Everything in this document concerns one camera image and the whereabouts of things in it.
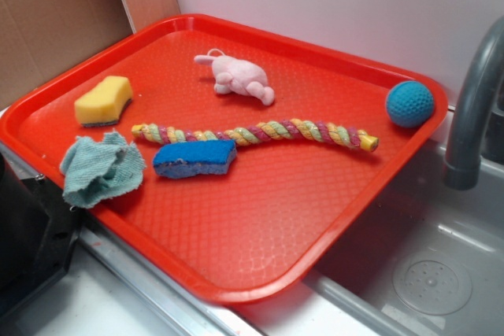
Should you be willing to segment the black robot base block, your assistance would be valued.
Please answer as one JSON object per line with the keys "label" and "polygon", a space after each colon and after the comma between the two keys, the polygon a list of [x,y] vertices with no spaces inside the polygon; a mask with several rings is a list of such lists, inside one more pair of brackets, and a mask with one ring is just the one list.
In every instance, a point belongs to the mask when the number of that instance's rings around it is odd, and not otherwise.
{"label": "black robot base block", "polygon": [[1,317],[64,277],[82,210],[45,176],[20,179],[1,158]]}

